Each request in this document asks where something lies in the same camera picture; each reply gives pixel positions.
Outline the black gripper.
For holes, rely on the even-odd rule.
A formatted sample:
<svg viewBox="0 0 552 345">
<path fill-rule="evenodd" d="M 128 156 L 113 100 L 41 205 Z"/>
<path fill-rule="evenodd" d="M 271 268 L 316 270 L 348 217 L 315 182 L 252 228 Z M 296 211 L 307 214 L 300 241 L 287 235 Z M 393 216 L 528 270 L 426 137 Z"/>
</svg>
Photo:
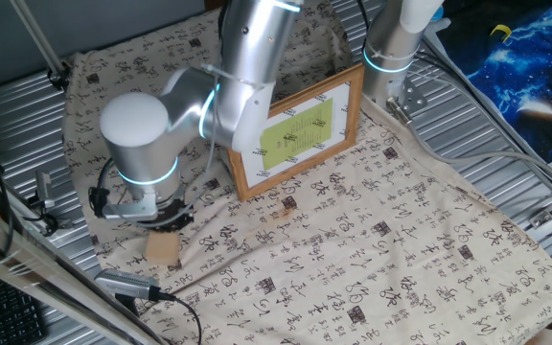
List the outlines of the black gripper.
<svg viewBox="0 0 552 345">
<path fill-rule="evenodd" d="M 172 232 L 179 231 L 194 221 L 194 217 L 190 214 L 183 214 L 179 218 L 173 220 L 170 227 L 158 220 L 166 220 L 173 218 L 178 212 L 186 207 L 182 199 L 172 198 L 157 205 L 157 218 L 155 220 L 136 221 L 138 227 L 148 229 L 157 233 L 166 233 L 169 230 Z"/>
</svg>

